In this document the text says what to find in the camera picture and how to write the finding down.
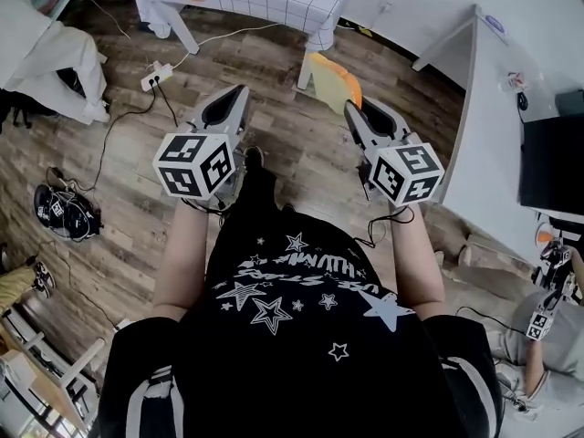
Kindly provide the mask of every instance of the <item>foot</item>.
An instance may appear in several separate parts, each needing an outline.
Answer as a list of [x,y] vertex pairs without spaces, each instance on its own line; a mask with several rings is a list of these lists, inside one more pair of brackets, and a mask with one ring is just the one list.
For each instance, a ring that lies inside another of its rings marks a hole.
[[40,281],[41,284],[45,287],[55,288],[55,279],[42,262],[39,261],[36,263],[35,273],[36,281]]
[[257,146],[250,146],[247,148],[244,152],[244,156],[244,165],[247,171],[264,167],[264,154]]
[[110,121],[110,115],[106,111],[106,105],[107,104],[103,100],[100,100],[97,104],[88,103],[83,111],[83,116],[92,120],[108,123]]
[[471,259],[473,257],[473,251],[470,246],[463,246],[463,249],[458,255],[458,266],[466,267],[471,265]]

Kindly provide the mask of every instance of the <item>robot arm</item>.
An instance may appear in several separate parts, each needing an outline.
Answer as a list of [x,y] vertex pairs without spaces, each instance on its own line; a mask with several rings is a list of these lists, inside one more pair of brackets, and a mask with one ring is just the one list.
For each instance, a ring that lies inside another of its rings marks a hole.
[[368,194],[383,194],[395,206],[429,200],[444,169],[432,146],[412,133],[405,119],[375,99],[363,97],[361,109],[350,100],[345,119],[363,150],[358,167]]
[[531,315],[526,336],[533,340],[542,340],[549,333],[559,310],[559,302],[570,297],[574,284],[573,271],[568,271],[567,275],[562,271],[558,272],[570,259],[570,249],[561,240],[549,242],[541,253],[541,259],[549,266],[541,285],[550,290],[541,296]]
[[249,102],[247,86],[222,89],[198,104],[179,132],[164,137],[153,166],[167,194],[214,211],[235,199],[243,156],[234,150],[245,132]]

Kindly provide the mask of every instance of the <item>sneaker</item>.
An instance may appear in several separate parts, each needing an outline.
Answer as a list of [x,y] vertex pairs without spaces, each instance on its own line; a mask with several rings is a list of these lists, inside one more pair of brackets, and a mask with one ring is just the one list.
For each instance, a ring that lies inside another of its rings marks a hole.
[[48,291],[47,286],[41,279],[37,279],[33,285],[35,290],[40,292],[45,298],[51,298],[51,293]]
[[245,156],[245,169],[249,171],[250,169],[264,167],[264,154],[257,146],[250,146],[244,152]]
[[36,280],[40,281],[43,286],[55,288],[55,278],[42,262],[36,263],[35,273]]
[[100,100],[95,105],[88,103],[87,106],[85,106],[85,110],[83,110],[83,116],[95,121],[108,123],[110,121],[110,115],[106,111],[106,105],[107,104],[103,100]]

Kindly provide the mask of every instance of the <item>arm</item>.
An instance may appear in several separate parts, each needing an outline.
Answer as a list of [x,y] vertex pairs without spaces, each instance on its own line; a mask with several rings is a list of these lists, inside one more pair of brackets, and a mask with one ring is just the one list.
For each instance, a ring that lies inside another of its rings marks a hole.
[[546,370],[544,369],[541,342],[530,340],[527,346],[526,396],[530,397],[539,386]]
[[180,320],[203,291],[209,215],[180,201],[154,288],[153,317]]
[[[391,221],[395,277],[400,299],[424,320],[445,314],[444,284],[420,206],[411,204],[410,208],[413,221],[408,224]],[[409,217],[406,210],[398,219],[408,221]]]

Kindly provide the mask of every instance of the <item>pants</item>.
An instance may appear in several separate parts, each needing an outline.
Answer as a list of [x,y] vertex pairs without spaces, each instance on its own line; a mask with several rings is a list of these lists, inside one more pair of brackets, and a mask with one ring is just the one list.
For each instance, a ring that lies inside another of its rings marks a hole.
[[30,266],[22,266],[0,276],[0,315],[33,286],[35,278],[35,270]]
[[[84,99],[70,89],[57,70],[73,68],[83,87]],[[20,63],[5,89],[30,96],[39,104],[71,119],[89,125],[89,104],[101,99],[106,80],[99,64],[99,52],[93,38],[74,27],[54,22]]]
[[209,258],[207,274],[228,277],[235,271],[229,261],[239,264],[235,255],[245,252],[242,236],[268,232],[267,228],[277,226],[281,211],[277,209],[274,199],[276,176],[262,167],[252,169],[245,174],[237,201],[225,219],[221,232],[217,236],[214,250]]

